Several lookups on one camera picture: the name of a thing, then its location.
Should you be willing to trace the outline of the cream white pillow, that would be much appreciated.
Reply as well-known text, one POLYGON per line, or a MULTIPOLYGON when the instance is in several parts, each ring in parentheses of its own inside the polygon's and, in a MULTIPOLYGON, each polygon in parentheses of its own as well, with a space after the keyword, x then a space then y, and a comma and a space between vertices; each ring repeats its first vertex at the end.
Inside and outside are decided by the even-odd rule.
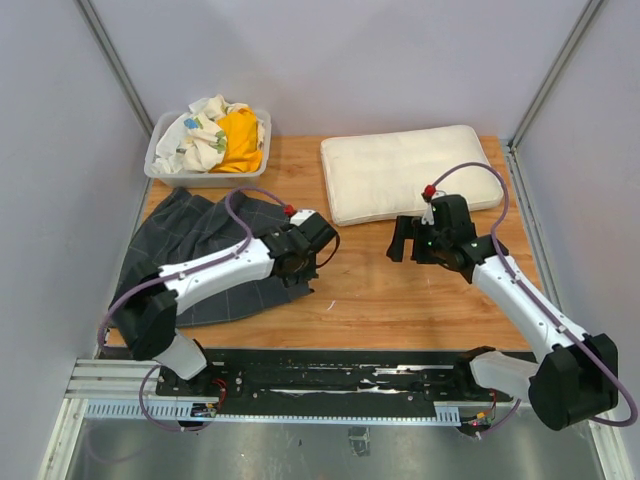
POLYGON ((325 139, 320 146, 334 223, 350 226, 420 215, 422 192, 450 169, 488 164, 467 125, 325 139))

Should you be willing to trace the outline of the dark grey checked pillowcase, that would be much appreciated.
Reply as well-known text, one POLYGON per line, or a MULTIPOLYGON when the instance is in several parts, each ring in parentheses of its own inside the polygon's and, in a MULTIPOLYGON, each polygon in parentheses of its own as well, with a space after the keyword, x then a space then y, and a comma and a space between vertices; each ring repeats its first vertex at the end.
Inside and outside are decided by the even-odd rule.
MULTIPOLYGON (((184 188, 173 190, 134 234, 121 267, 115 298, 127 289, 127 273, 140 262, 155 266, 200 258, 231 247, 245 232, 228 215, 223 201, 213 202, 184 188)), ((178 316, 178 327, 242 320, 289 304, 312 293, 308 283, 284 286, 277 277, 246 283, 211 296, 178 316)))

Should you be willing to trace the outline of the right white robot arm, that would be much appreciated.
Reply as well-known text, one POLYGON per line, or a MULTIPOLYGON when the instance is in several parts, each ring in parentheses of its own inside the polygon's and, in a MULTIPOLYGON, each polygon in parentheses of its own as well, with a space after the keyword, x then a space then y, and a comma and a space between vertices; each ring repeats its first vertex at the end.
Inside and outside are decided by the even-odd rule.
POLYGON ((526 277, 494 234, 480 236, 466 200, 444 195, 421 216, 401 215, 388 258, 439 265, 487 295, 526 339, 534 358, 521 360, 493 347, 461 355, 455 392, 474 400, 487 389, 528 402, 548 428, 559 431, 615 408, 618 351, 605 334, 591 335, 569 320, 526 277))

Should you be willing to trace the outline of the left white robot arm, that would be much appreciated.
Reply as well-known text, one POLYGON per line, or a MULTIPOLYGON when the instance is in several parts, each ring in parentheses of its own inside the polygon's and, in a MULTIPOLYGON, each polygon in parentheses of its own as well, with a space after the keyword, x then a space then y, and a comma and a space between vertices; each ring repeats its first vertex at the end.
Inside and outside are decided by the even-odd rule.
POLYGON ((289 286, 317 277, 317 255, 339 238, 314 210, 300 210, 281 226, 219 252, 186 262, 141 262, 124 277, 109 310, 110 322, 135 361, 155 361, 179 377, 190 394, 207 393, 214 371, 195 341, 179 332, 177 317, 209 297, 276 277, 289 286))

